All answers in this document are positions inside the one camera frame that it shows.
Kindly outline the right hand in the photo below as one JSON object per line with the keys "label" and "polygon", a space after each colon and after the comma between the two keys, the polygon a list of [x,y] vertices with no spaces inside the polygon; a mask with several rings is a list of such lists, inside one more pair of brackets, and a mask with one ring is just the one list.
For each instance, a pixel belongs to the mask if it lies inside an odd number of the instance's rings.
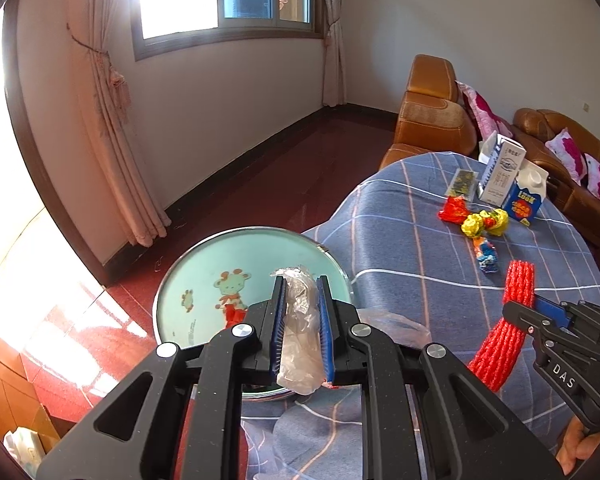
{"label": "right hand", "polygon": [[562,437],[556,460],[562,472],[571,474],[578,460],[588,460],[600,445],[600,432],[588,431],[577,416],[573,416]]}

